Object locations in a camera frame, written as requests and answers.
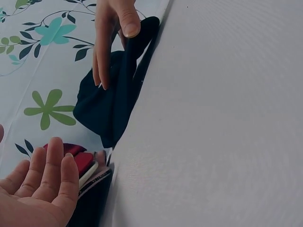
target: red fabric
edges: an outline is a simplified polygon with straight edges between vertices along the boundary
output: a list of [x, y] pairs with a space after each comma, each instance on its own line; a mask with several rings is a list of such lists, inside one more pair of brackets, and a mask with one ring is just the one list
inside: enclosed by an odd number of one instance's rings
[[[48, 144], [45, 144], [44, 149], [47, 150]], [[64, 155], [71, 153], [78, 167], [79, 177], [81, 177], [90, 167], [94, 160], [94, 156], [91, 153], [84, 153], [86, 149], [79, 145], [64, 143], [63, 144]]]
[[91, 163], [94, 160], [94, 156], [91, 153], [79, 153], [75, 156], [75, 162], [78, 167], [79, 177], [89, 169]]
[[[48, 144], [44, 145], [44, 149], [47, 150]], [[64, 154], [71, 153], [73, 156], [76, 156], [80, 152], [86, 151], [84, 147], [81, 147], [79, 145], [70, 144], [70, 143], [64, 143], [63, 144], [63, 150]]]

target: dark navy cloth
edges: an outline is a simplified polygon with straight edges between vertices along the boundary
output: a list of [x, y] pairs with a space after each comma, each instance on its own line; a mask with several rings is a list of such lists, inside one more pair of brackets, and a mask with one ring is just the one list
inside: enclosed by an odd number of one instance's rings
[[[137, 59], [155, 40], [159, 24], [156, 17], [144, 19], [139, 35], [128, 40], [125, 51], [111, 53], [108, 90], [95, 86], [92, 70], [80, 84], [73, 114], [81, 124], [101, 137], [105, 148], [114, 147], [127, 127], [152, 53], [150, 56], [145, 54], [138, 67]], [[152, 43], [155, 42], [151, 42], [148, 49], [153, 49]]]

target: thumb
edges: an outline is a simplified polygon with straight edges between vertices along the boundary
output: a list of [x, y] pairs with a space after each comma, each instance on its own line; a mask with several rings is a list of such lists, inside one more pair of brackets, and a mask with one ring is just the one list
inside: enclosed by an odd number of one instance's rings
[[123, 35], [133, 38], [139, 34], [141, 23], [133, 0], [118, 0], [113, 7], [119, 17]]

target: white fabric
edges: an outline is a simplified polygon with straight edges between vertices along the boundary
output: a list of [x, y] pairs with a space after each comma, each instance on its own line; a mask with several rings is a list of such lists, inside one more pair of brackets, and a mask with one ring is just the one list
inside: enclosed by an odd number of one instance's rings
[[[140, 18], [162, 17], [167, 1], [137, 0]], [[63, 142], [81, 145], [89, 151], [102, 149], [100, 137], [76, 122], [71, 111], [58, 112], [70, 117], [70, 126], [50, 117], [49, 126], [43, 121], [42, 127], [42, 113], [34, 116], [24, 113], [28, 108], [39, 108], [32, 97], [35, 91], [44, 104], [54, 89], [57, 96], [62, 92], [55, 106], [76, 104], [80, 81], [92, 65], [95, 3], [96, 0], [1, 0], [0, 123], [5, 128], [5, 138], [0, 145], [0, 178], [5, 177], [20, 160], [30, 158], [30, 146], [26, 141], [38, 147], [48, 143], [52, 136], [59, 136]], [[21, 45], [20, 39], [34, 43], [25, 56], [24, 50], [31, 44]], [[41, 48], [35, 57], [39, 44]], [[75, 61], [78, 51], [85, 48], [90, 48], [87, 55]], [[117, 38], [112, 50], [121, 49]]]
[[303, 227], [303, 1], [174, 0], [106, 227]]

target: white surface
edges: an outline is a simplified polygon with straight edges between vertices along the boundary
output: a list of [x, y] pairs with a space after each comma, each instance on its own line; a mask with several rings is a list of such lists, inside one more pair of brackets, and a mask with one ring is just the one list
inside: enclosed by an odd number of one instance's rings
[[303, 227], [303, 1], [174, 0], [106, 227]]

